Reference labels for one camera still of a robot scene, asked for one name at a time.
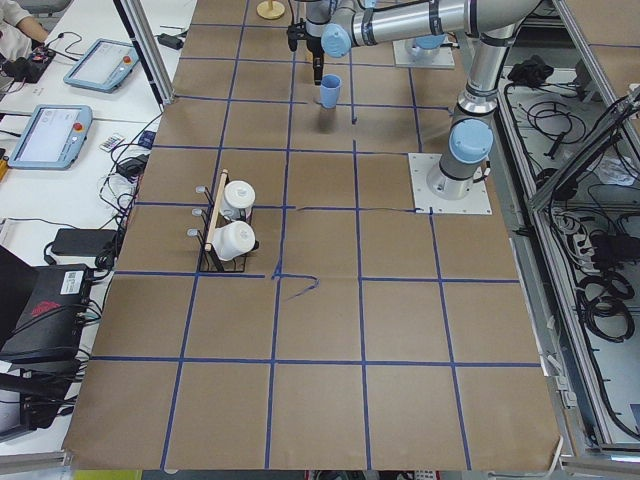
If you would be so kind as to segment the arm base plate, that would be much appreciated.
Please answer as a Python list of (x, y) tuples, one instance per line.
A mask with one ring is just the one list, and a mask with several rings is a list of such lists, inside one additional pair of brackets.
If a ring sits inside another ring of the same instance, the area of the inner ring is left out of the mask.
[(447, 35), (393, 42), (395, 65), (406, 68), (453, 69), (453, 43)]
[(440, 169), (440, 154), (409, 153), (414, 209), (422, 214), (491, 215), (482, 170), (467, 180), (453, 180)]

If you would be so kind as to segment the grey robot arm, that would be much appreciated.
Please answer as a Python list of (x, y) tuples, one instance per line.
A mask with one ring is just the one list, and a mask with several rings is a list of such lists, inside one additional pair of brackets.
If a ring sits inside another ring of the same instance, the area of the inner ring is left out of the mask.
[(291, 50), (309, 41), (340, 58), (356, 47), (470, 31), (476, 17), (475, 1), (411, 1), (379, 8), (373, 1), (309, 1), (307, 17), (287, 28), (287, 38)]
[(410, 1), (379, 7), (373, 1), (310, 1), (306, 27), (320, 51), (333, 58), (356, 47), (464, 33), (477, 40), (466, 84), (458, 95), (448, 146), (426, 176), (438, 197), (457, 201), (469, 193), (488, 157), (494, 134), (487, 117), (498, 106), (499, 75), (522, 21), (536, 1)]

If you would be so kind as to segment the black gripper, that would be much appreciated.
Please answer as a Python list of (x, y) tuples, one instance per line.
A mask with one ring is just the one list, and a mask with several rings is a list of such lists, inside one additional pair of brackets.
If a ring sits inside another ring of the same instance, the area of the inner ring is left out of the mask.
[(308, 38), (307, 50), (312, 56), (313, 80), (316, 86), (320, 86), (324, 71), (324, 50), (320, 38)]

